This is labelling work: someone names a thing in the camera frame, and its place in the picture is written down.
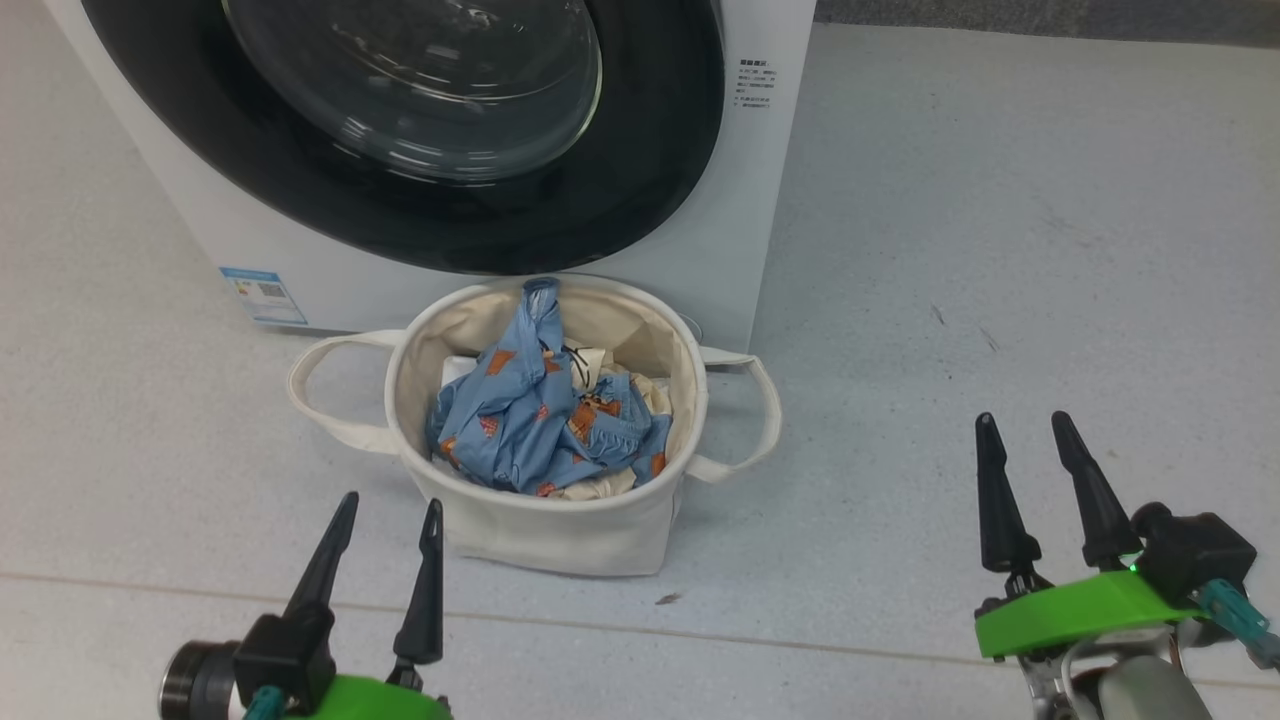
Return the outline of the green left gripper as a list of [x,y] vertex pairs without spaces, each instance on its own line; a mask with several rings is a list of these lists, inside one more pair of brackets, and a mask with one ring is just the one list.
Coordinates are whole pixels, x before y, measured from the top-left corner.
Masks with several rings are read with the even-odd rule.
[[[340,500],[291,600],[287,618],[328,609],[340,557],[349,546],[358,511],[358,492]],[[385,680],[339,674],[310,714],[293,708],[285,719],[452,719],[444,696],[424,692],[416,666],[439,662],[444,653],[444,509],[428,505],[419,539],[421,564],[404,620],[396,635],[396,666]]]

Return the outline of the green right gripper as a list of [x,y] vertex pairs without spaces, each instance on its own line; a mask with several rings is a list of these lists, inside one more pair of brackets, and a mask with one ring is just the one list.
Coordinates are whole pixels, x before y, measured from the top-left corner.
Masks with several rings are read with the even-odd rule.
[[1051,585],[1034,573],[1034,562],[1042,559],[1039,542],[1021,520],[995,416],[979,414],[975,475],[980,562],[983,569],[1007,577],[1006,597],[975,614],[980,656],[1027,656],[1114,632],[1203,618],[1204,612],[1189,600],[1170,602],[1146,577],[1126,569],[1124,559],[1143,550],[1140,537],[1073,418],[1056,411],[1051,427],[1076,496],[1084,538],[1082,556],[1088,568],[1102,573],[1062,585]]

